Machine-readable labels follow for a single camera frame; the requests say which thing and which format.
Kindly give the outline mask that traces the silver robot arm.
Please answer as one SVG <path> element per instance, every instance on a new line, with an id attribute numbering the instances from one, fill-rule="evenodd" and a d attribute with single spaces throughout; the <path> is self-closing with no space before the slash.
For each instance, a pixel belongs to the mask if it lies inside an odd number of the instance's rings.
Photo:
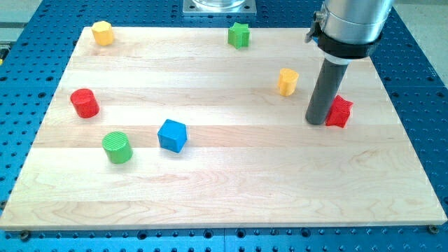
<path id="1" fill-rule="evenodd" d="M 333 64 L 368 57 L 382 39 L 392 5 L 393 0 L 324 0 L 304 41 L 315 40 Z"/>

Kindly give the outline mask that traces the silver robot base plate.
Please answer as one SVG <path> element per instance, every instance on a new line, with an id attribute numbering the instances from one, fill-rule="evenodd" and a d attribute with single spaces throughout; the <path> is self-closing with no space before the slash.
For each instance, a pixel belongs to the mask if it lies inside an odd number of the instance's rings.
<path id="1" fill-rule="evenodd" d="M 255 0 L 183 0 L 186 16 L 230 15 L 257 13 Z"/>

